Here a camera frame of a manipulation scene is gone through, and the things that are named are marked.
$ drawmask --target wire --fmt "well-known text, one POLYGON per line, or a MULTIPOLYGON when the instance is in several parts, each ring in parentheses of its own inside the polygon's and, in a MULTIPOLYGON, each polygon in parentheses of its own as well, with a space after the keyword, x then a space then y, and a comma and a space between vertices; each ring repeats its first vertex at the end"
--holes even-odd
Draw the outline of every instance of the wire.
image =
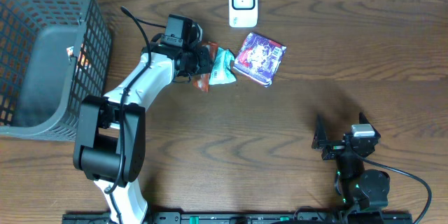
POLYGON ((145 24, 145 25, 151 25, 151 26, 154 26, 154 27, 160 27, 160 28, 167 28, 166 26, 164 26, 164 25, 161 25, 161 24, 153 24, 153 23, 150 23, 150 22, 147 22, 147 21, 144 21, 144 20, 141 20, 141 19, 139 19, 139 18, 135 18, 137 21, 139 21, 140 23, 142 23, 142 24, 145 24))
POLYGON ((115 210, 115 212, 117 213, 118 224, 123 224, 123 220, 121 219, 121 213, 120 213, 120 210, 118 210, 117 202, 115 201, 113 194, 110 194, 109 197, 111 198, 112 207, 115 210))
POLYGON ((140 70, 140 72, 133 77, 133 79, 127 84, 125 88, 123 88, 123 94, 120 99, 120 162, 118 165, 118 174, 115 178, 115 181, 113 182, 113 185, 111 187, 108 187, 104 190, 104 193, 107 195, 111 195, 113 191, 117 188, 118 183, 120 182, 121 176, 123 174, 123 170, 125 169, 125 99, 127 96, 127 93, 130 91, 130 88, 134 84, 134 82, 142 75, 142 73, 147 70, 149 65, 151 64, 151 47, 148 41, 148 37, 146 36, 145 31, 143 28, 141 28, 141 25, 137 21, 137 19, 131 14, 124 6, 120 7, 121 11, 126 14, 126 16, 132 18, 132 20, 135 22, 137 27, 140 29, 141 35, 143 35, 143 38, 145 39, 146 43, 146 50, 148 51, 148 62, 145 64, 145 67, 140 70))
POLYGON ((339 189, 339 177, 340 177, 340 176, 341 176, 341 173, 340 173, 339 171, 337 171, 337 172, 336 172, 336 175, 335 175, 335 184, 334 184, 334 187, 335 187, 336 193, 337 193, 338 195, 342 195, 341 190, 339 189))
POLYGON ((299 209, 297 209, 297 211, 294 213, 293 215, 293 220, 296 221, 297 220, 297 215, 305 208, 311 209, 314 212, 316 212, 317 216, 321 219, 321 221, 325 222, 325 219, 322 218, 322 216, 320 215, 320 213, 312 206, 301 206, 299 207, 299 209))
POLYGON ((196 27, 196 39, 190 44, 191 48, 194 48, 195 46, 197 46, 197 44, 200 42, 200 39, 201 39, 199 25, 196 22, 193 22, 193 26, 196 27))
POLYGON ((383 169, 387 169, 387 170, 392 171, 392 172, 396 172, 396 173, 405 175, 407 177, 410 177, 411 179, 415 179, 416 181, 420 182, 421 184, 423 184, 425 186, 426 190, 428 191, 428 199, 426 200, 426 204, 425 204, 425 207, 423 208, 423 211, 420 213, 419 217, 413 223, 413 224, 418 224, 421 221, 421 219, 425 216, 426 212, 429 209, 429 206, 431 205, 431 200, 433 200, 433 192, 431 191, 431 187, 429 187, 427 182, 425 182, 423 179, 419 178, 418 176, 410 174, 410 173, 408 173, 406 171, 402 171, 400 169, 396 169, 396 168, 393 168, 393 167, 388 167, 387 165, 379 164, 377 162, 370 161, 370 160, 368 160, 365 157, 361 157, 359 154, 357 154, 353 150, 353 148, 351 147, 351 144, 350 144, 350 149, 351 149, 351 151, 353 151, 355 153, 357 158, 359 158, 360 160, 362 160, 362 161, 364 161, 364 162, 366 162, 368 164, 371 164, 371 165, 374 165, 374 166, 377 166, 377 167, 380 167, 380 168, 383 168, 383 169))
POLYGON ((163 33, 156 34, 153 39, 151 39, 151 42, 157 42, 160 38, 162 38, 162 36, 163 33))

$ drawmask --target green led light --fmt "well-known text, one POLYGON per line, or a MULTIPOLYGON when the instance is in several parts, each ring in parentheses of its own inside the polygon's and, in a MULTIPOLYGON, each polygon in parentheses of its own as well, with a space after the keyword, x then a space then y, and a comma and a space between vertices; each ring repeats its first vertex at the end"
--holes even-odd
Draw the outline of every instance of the green led light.
POLYGON ((199 224, 199 217, 190 217, 190 224, 199 224))

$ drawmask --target red snack wrapper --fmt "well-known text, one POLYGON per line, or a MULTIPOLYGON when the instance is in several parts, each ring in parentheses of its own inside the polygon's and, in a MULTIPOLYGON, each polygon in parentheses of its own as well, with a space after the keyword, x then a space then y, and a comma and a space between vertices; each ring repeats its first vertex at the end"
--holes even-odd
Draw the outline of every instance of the red snack wrapper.
MULTIPOLYGON (((216 53, 218 52, 218 44, 214 42, 203 43, 203 46, 206 46, 210 52, 210 58, 214 62, 216 58, 216 53)), ((203 92, 209 91, 209 80, 210 73, 204 73, 200 76, 193 76, 192 82, 196 88, 199 88, 203 92)))

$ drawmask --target basket mesh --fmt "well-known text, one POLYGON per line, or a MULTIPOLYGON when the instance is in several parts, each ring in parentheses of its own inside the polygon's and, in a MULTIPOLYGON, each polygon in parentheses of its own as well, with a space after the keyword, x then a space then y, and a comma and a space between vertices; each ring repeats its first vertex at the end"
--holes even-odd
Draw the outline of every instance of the basket mesh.
POLYGON ((86 22, 87 29, 82 48, 73 49, 78 63, 66 112, 56 125, 27 138, 74 139, 81 101, 88 94, 102 94, 111 36, 96 0, 0 0, 0 125, 11 125, 13 121, 39 32, 52 25, 79 26, 82 22, 86 22), (85 5, 88 11, 83 15, 85 5))

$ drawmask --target snack bag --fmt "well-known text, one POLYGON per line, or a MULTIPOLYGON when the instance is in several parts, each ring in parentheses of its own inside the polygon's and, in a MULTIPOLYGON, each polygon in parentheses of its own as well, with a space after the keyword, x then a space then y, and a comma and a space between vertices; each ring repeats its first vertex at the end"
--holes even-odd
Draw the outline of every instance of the snack bag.
MULTIPOLYGON (((67 51, 67 55, 68 55, 69 57, 74 56, 74 54, 73 54, 73 46, 67 48, 66 51, 67 51)), ((81 52, 79 52, 78 61, 79 61, 79 64, 80 64, 81 66, 84 65, 84 69, 89 69, 89 68, 90 68, 89 60, 86 59, 85 56, 84 56, 84 54, 82 54, 81 52)))
MULTIPOLYGON (((206 46, 210 52, 210 58, 214 62, 216 57, 216 52, 218 51, 218 44, 214 42, 204 43, 203 46, 206 46)), ((203 73, 199 76, 193 76, 192 82, 196 88, 199 88, 203 92, 209 91, 209 79, 210 73, 203 73)))
POLYGON ((218 49, 218 54, 211 70, 210 85, 228 84, 237 81, 232 71, 230 70, 230 63, 235 61, 235 57, 230 50, 218 49))

